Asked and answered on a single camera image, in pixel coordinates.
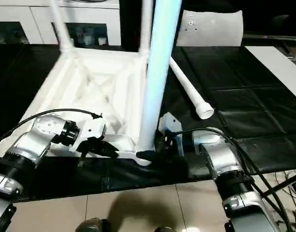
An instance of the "white plastic part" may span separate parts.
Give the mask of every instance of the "white plastic part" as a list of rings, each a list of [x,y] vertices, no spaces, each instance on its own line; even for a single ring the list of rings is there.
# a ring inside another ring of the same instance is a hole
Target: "white plastic part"
[[[199,115],[199,117],[201,119],[210,118],[214,114],[214,109],[211,107],[211,105],[207,103],[197,92],[173,58],[170,59],[170,66],[191,99],[193,105],[195,106],[196,113]]]
[[[77,124],[80,131],[73,145],[69,146],[71,152],[75,152],[79,145],[88,138],[101,138],[105,133],[105,121],[103,118],[86,120]]]
[[[167,112],[160,118],[158,129],[159,132],[165,134],[165,131],[182,131],[182,126],[181,122],[179,122],[177,118],[175,118],[170,112]]]
[[[183,11],[177,46],[240,46],[243,13]]]
[[[73,47],[61,20],[59,6],[55,0],[50,4],[61,55],[22,119],[56,108],[77,108],[103,114],[107,128],[104,140],[119,149],[118,158],[149,165],[150,161],[136,157],[135,150],[141,125],[148,53]],[[91,119],[89,115],[75,112],[59,112],[57,115],[77,123]],[[18,136],[30,130],[32,123],[23,125],[0,143],[0,157]],[[61,144],[52,144],[47,155],[80,156]]]

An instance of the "black cable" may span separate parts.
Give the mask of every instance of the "black cable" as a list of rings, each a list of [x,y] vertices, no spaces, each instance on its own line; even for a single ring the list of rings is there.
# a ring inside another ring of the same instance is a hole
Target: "black cable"
[[[266,178],[263,176],[263,174],[261,173],[261,171],[258,169],[258,167],[255,165],[255,163],[252,161],[252,159],[250,159],[249,155],[242,149],[240,148],[240,146],[237,144],[237,142],[235,140],[233,140],[232,138],[226,136],[225,134],[223,134],[222,132],[218,131],[218,130],[214,130],[211,128],[194,128],[194,129],[189,129],[189,130],[183,130],[183,131],[178,131],[178,132],[172,132],[172,135],[179,135],[179,134],[183,134],[183,133],[188,133],[188,132],[193,132],[193,131],[209,131],[209,132],[213,132],[218,134],[219,136],[221,136],[222,138],[224,138],[225,140],[227,140],[231,145],[233,145],[234,147],[236,147],[238,153],[240,153],[243,158],[245,160],[247,160],[247,162],[252,166],[252,168],[255,170],[256,174],[259,175],[259,177],[262,179],[262,181],[264,182],[264,184],[267,186],[268,190],[270,190],[272,192],[273,197],[276,200],[276,203],[282,213],[281,217],[284,220],[286,227],[287,227],[287,231],[288,232],[292,232],[292,228],[290,225],[290,220],[288,218],[287,212],[284,209],[279,197],[277,196],[276,192],[273,190],[272,186],[269,184],[269,182],[266,180]]]
[[[289,189],[289,192],[290,192],[290,196],[291,196],[291,198],[292,198],[292,201],[293,201],[293,203],[294,203],[294,206],[295,206],[295,208],[296,208],[296,202],[295,202],[295,200],[294,200],[294,198],[296,198],[296,197],[293,196],[292,191],[291,191],[291,189],[290,189],[290,186],[288,186],[288,189]]]
[[[260,196],[262,198],[264,198],[267,203],[270,204],[270,206],[272,206],[272,208],[279,214],[280,217],[282,217],[282,212],[280,211],[280,209],[272,202],[272,200],[268,197],[268,196],[265,196],[264,193],[262,192],[262,190],[255,184],[255,183],[252,183],[252,186],[255,188],[255,190],[257,190],[257,192],[260,194]]]
[[[284,189],[288,185],[291,185],[291,184],[293,184],[295,182],[296,182],[296,175],[294,175],[294,176],[286,179],[285,181],[281,182],[280,184],[274,186],[273,187],[273,191],[277,192],[277,191],[279,191],[281,189]],[[268,196],[270,194],[272,194],[272,191],[271,190],[267,190],[267,191],[264,192],[264,195],[266,195],[266,196]]]
[[[7,138],[8,136],[10,136],[14,130],[16,130],[17,128],[21,127],[23,124],[29,122],[30,120],[38,117],[38,116],[42,116],[42,115],[46,115],[46,114],[49,114],[49,113],[54,113],[54,112],[63,112],[63,111],[71,111],[71,112],[80,112],[80,113],[84,113],[84,114],[88,114],[88,115],[91,115],[93,118],[99,118],[100,116],[95,114],[95,113],[92,113],[90,111],[86,111],[86,110],[80,110],[80,109],[53,109],[53,110],[46,110],[46,111],[43,111],[43,112],[40,112],[38,114],[35,114],[35,115],[32,115],[24,120],[22,120],[21,122],[19,122],[16,126],[14,126],[13,128],[11,128],[9,131],[7,131],[6,133],[4,133],[1,137],[0,137],[0,142]]]

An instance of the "white pipe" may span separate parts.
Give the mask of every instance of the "white pipe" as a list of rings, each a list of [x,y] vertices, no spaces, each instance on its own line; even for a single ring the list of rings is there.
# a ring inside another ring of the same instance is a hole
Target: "white pipe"
[[[195,106],[196,113],[199,117],[201,119],[210,118],[214,114],[214,109],[197,92],[173,58],[170,58],[170,66]]]
[[[128,102],[126,118],[128,129],[126,134],[130,135],[135,144],[138,143],[140,125],[143,111],[144,93],[142,85],[146,81],[147,59],[141,57],[133,63],[135,70],[128,83]]]
[[[140,32],[139,53],[149,52],[151,24],[152,24],[153,0],[143,0],[142,5],[142,23]]]
[[[181,0],[157,0],[147,70],[145,99],[136,151],[154,150],[160,108],[172,54]]]
[[[59,37],[60,51],[66,52],[73,48],[71,37],[68,30],[62,20],[61,13],[59,11],[59,5],[57,0],[50,0],[50,7],[55,22],[56,31]]]

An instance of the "glass cabinet door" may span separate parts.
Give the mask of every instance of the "glass cabinet door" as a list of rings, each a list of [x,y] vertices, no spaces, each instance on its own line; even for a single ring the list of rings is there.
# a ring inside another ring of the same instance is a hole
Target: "glass cabinet door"
[[[0,44],[43,44],[29,7],[0,6]]]
[[[108,45],[106,24],[98,23],[66,23],[74,46]]]
[[[121,45],[119,9],[60,7],[74,45]],[[45,44],[57,44],[58,37],[49,7],[31,7]]]
[[[0,22],[0,44],[29,44],[19,22]]]

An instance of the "white cabinet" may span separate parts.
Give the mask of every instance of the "white cabinet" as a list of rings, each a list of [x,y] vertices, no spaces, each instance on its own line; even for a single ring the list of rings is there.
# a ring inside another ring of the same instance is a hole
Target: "white cabinet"
[[[57,0],[59,6],[119,9],[119,0],[85,2],[77,0]],[[0,6],[48,6],[49,0],[0,0]]]
[[[0,6],[0,44],[43,44],[28,6]]]
[[[30,9],[44,44],[57,44],[50,8]],[[119,9],[60,7],[60,11],[75,45],[121,44]]]

